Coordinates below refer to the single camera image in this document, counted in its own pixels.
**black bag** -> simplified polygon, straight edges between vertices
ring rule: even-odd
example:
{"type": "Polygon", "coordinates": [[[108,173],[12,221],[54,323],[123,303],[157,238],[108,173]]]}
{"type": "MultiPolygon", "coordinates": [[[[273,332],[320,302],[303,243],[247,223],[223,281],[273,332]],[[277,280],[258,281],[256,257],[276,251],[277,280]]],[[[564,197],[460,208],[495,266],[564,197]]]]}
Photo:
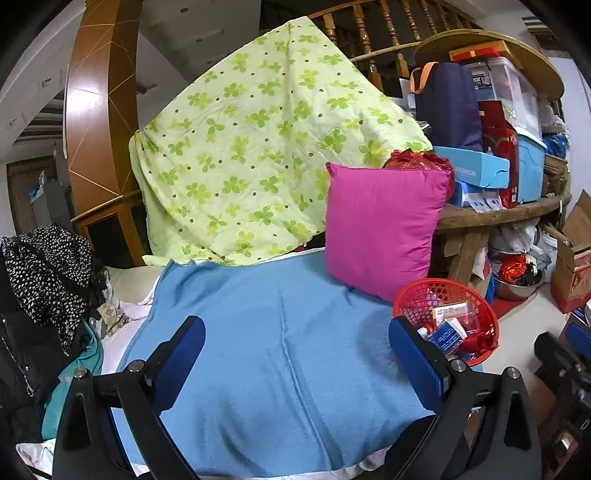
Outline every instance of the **black bag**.
{"type": "Polygon", "coordinates": [[[419,70],[410,76],[410,91],[415,94],[417,120],[431,125],[431,143],[481,152],[482,125],[470,70],[432,61],[423,67],[415,88],[414,74],[419,70]]]}

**white floor tile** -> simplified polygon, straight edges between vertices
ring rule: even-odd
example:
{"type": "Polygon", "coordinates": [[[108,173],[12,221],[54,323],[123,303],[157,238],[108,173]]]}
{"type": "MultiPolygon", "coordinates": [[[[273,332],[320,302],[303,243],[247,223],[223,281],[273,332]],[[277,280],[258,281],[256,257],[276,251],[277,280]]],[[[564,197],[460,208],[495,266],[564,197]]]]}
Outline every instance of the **white floor tile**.
{"type": "Polygon", "coordinates": [[[499,346],[482,363],[485,372],[500,374],[506,367],[516,367],[522,373],[538,422],[550,412],[554,395],[535,376],[539,362],[534,355],[534,342],[544,332],[558,337],[565,322],[566,315],[557,308],[546,284],[529,305],[501,323],[499,346]]]}

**red plastic basket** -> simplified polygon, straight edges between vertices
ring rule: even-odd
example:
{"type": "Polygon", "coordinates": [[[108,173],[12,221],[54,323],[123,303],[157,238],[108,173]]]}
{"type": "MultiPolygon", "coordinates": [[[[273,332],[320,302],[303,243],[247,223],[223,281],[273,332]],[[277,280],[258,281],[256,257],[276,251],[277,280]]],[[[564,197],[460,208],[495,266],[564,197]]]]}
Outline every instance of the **red plastic basket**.
{"type": "Polygon", "coordinates": [[[466,363],[473,367],[490,357],[499,345],[499,323],[491,306],[478,293],[468,287],[445,278],[425,278],[408,285],[394,300],[394,316],[404,315],[417,329],[425,323],[433,323],[431,310],[441,304],[470,301],[485,333],[492,333],[493,348],[466,363]]]}

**white cloth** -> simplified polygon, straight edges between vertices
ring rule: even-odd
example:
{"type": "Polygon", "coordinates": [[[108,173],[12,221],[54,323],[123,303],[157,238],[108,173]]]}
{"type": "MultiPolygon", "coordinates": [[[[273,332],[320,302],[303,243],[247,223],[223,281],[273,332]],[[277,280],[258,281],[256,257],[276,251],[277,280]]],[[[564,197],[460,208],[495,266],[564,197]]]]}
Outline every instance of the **white cloth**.
{"type": "Polygon", "coordinates": [[[101,340],[103,346],[102,375],[114,374],[117,371],[117,366],[119,365],[119,362],[121,362],[125,349],[150,314],[154,302],[154,290],[156,289],[156,284],[158,283],[159,278],[160,277],[156,278],[152,289],[146,298],[140,303],[119,302],[119,308],[121,308],[132,321],[123,325],[112,336],[105,337],[101,340]]]}
{"type": "MultiPolygon", "coordinates": [[[[53,452],[55,449],[55,439],[47,440],[43,443],[17,444],[17,452],[21,456],[23,462],[28,466],[35,467],[37,470],[49,475],[51,475],[53,471],[53,452]]],[[[134,473],[138,476],[150,471],[145,465],[137,465],[136,463],[132,463],[131,468],[134,469],[134,473]]]]}
{"type": "MultiPolygon", "coordinates": [[[[203,480],[351,480],[365,471],[373,471],[384,464],[384,457],[389,447],[378,450],[369,455],[363,462],[350,467],[340,468],[332,472],[313,472],[313,473],[298,473],[289,476],[276,476],[273,478],[245,478],[237,479],[234,477],[224,476],[203,476],[199,478],[203,480]]],[[[32,467],[35,467],[42,472],[51,475],[53,470],[53,452],[56,449],[56,440],[51,439],[43,443],[19,443],[17,444],[17,452],[23,461],[32,467]]],[[[149,472],[150,469],[145,465],[138,465],[132,463],[131,467],[134,473],[140,476],[142,473],[149,472]]]]}

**round wooden table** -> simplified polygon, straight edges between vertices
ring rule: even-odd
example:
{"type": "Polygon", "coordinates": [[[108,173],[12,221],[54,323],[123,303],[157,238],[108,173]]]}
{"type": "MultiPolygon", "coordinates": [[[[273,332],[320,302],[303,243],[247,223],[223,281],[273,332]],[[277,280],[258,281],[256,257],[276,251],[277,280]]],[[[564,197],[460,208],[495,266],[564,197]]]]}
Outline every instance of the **round wooden table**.
{"type": "Polygon", "coordinates": [[[570,195],[544,198],[511,209],[485,213],[445,205],[435,234],[445,237],[443,255],[453,257],[448,278],[468,285],[476,254],[488,244],[488,235],[493,226],[547,215],[566,207],[570,198],[570,195]]]}

